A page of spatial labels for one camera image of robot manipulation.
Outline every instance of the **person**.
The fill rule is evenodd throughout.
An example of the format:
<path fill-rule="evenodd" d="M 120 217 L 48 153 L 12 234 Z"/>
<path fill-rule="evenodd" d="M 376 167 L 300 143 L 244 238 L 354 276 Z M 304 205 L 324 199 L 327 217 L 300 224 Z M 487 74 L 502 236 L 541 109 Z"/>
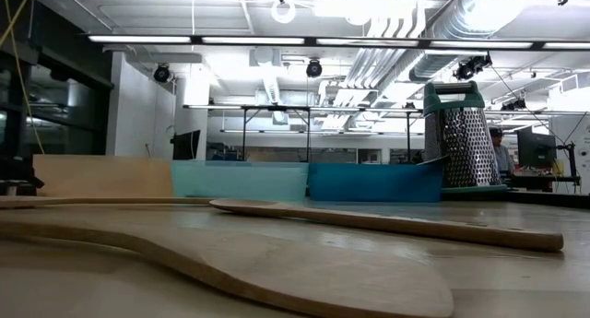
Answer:
<path fill-rule="evenodd" d="M 514 172 L 514 162 L 508 148 L 502 145 L 503 133 L 500 128 L 490 128 L 491 144 L 494 146 L 494 153 L 496 154 L 496 162 L 498 163 L 498 171 L 500 174 L 511 175 Z"/>

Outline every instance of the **teal barrier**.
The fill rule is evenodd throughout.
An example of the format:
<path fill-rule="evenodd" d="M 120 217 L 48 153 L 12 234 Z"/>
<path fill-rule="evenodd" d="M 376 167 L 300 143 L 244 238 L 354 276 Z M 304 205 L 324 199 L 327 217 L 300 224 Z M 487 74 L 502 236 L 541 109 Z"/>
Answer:
<path fill-rule="evenodd" d="M 305 200 L 308 165 L 295 162 L 175 160 L 171 165 L 177 197 Z"/>
<path fill-rule="evenodd" d="M 439 202 L 443 165 L 311 164 L 310 198 L 333 202 Z"/>

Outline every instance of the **wooden paddle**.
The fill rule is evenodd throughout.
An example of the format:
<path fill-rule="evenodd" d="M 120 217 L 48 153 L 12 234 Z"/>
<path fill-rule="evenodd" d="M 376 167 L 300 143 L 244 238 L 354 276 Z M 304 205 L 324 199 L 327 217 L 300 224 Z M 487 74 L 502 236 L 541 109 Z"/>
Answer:
<path fill-rule="evenodd" d="M 226 211 L 260 217 L 306 218 L 327 224 L 365 230 L 391 231 L 532 251 L 558 252 L 563 248 L 563 236 L 554 232 L 500 229 L 485 224 L 432 221 L 417 218 L 381 217 L 252 200 L 216 199 L 209 204 Z"/>
<path fill-rule="evenodd" d="M 193 197 L 39 197 L 39 196 L 0 196 L 0 209 L 31 206 L 52 206 L 72 204 L 208 204 L 210 198 Z"/>
<path fill-rule="evenodd" d="M 141 218 L 147 212 L 134 213 Z M 249 233 L 117 224 L 83 213 L 69 216 L 71 212 L 59 208 L 42 215 L 5 211 L 0 213 L 0 237 L 83 241 L 131 250 L 216 289 L 319 317 L 436 318 L 453 312 L 451 292 L 442 278 L 406 258 Z"/>

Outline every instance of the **yellow cable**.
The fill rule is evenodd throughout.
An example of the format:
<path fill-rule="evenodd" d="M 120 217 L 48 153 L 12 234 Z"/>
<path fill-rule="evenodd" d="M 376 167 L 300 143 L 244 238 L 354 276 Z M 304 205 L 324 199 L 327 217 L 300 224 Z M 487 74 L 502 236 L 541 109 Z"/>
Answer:
<path fill-rule="evenodd" d="M 8 37 L 8 33 L 10 33 L 12 31 L 12 29 L 14 28 L 15 24 L 17 24 L 17 20 L 18 17 L 20 17 L 20 13 L 22 12 L 22 10 L 24 9 L 25 5 L 27 4 L 27 0 L 22 0 L 22 3 L 20 3 L 20 6 L 17 9 L 17 12 L 15 13 L 15 19 L 8 19 L 8 28 L 6 28 L 6 31 L 4 32 L 4 34 L 2 35 L 2 38 L 0 38 L 0 47 L 2 47 L 2 45 L 4 44 L 4 41 L 6 40 L 6 37 Z"/>
<path fill-rule="evenodd" d="M 8 16 L 8 21 L 10 21 L 12 18 L 10 17 L 10 4 L 8 3 L 8 0 L 4 0 L 5 4 L 6 4 L 6 14 Z M 39 145 L 39 149 L 41 150 L 42 154 L 45 154 L 45 150 L 43 149 L 43 145 L 41 144 L 41 139 L 39 138 L 39 133 L 37 132 L 37 127 L 35 126 L 35 122 L 33 121 L 33 115 L 32 115 L 32 111 L 30 109 L 30 103 L 29 103 L 29 93 L 27 93 L 27 88 L 25 87 L 25 80 L 22 76 L 22 69 L 20 68 L 20 61 L 19 61 L 19 56 L 18 56 L 18 48 L 17 48 L 17 41 L 15 39 L 15 33 L 12 30 L 12 27 L 9 26 L 8 31 L 6 33 L 10 34 L 10 38 L 12 39 L 12 49 L 14 50 L 15 53 L 15 58 L 17 59 L 17 72 L 18 72 L 18 79 L 20 81 L 20 87 L 22 89 L 22 99 L 25 101 L 25 104 L 27 105 L 27 110 L 29 112 L 29 117 L 30 117 L 30 124 L 33 128 L 33 133 L 35 133 L 35 138 L 37 139 L 37 144 Z"/>

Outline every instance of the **wooden table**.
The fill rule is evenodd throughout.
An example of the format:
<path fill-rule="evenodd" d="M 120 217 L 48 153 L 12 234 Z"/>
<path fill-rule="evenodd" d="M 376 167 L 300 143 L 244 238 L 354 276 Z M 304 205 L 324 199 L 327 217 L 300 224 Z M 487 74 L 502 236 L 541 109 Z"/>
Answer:
<path fill-rule="evenodd" d="M 209 207 L 67 206 L 2 211 L 59 218 L 233 230 L 353 250 L 393 253 L 433 266 L 453 291 L 455 317 L 590 316 L 590 212 L 510 203 L 429 206 L 343 205 L 340 209 L 401 217 L 483 222 L 558 230 L 563 253 L 530 253 L 484 245 L 352 230 L 300 220 L 249 218 Z M 65 241 L 0 241 L 0 317 L 301 317 L 226 296 L 151 264 L 139 255 Z"/>

